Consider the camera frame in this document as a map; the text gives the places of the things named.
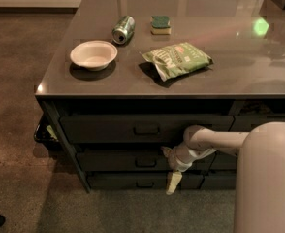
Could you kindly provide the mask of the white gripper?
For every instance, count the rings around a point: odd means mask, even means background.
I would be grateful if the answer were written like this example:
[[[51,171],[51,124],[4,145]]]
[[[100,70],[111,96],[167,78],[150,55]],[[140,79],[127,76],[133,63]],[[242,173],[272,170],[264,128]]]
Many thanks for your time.
[[[181,172],[188,170],[192,166],[192,163],[198,159],[198,155],[194,150],[183,144],[175,146],[172,149],[162,147],[161,151],[168,158],[169,166],[174,170],[168,173],[166,187],[166,194],[172,195],[182,180]]]

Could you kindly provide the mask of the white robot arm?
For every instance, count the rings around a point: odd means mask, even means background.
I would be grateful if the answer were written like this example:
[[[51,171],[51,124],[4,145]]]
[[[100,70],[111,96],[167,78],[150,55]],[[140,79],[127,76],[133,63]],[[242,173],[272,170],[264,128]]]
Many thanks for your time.
[[[285,233],[285,122],[250,132],[188,127],[181,144],[162,148],[171,167],[166,193],[174,193],[194,161],[218,150],[237,158],[234,233]]]

